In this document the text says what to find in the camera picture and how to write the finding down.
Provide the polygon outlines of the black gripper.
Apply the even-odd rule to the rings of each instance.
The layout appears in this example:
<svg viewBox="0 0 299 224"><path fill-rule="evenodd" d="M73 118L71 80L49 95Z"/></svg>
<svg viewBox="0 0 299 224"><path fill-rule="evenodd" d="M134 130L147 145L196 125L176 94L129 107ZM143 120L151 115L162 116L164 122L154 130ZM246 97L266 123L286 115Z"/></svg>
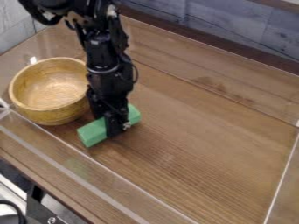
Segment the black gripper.
<svg viewBox="0 0 299 224"><path fill-rule="evenodd" d="M95 119L105 116L107 135L115 137L131 128L127 95L134 90L135 65L126 50L129 36L119 18L89 31L87 54L89 105Z"/></svg>

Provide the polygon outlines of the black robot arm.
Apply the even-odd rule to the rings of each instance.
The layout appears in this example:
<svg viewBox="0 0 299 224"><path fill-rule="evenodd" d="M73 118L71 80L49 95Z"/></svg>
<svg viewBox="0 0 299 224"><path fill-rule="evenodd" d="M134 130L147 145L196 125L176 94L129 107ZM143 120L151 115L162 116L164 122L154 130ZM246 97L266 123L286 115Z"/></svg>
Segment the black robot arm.
<svg viewBox="0 0 299 224"><path fill-rule="evenodd" d="M117 0L18 0L43 25L63 22L77 32L87 54L89 104L114 137L131 128L129 94L138 71L127 55L129 36Z"/></svg>

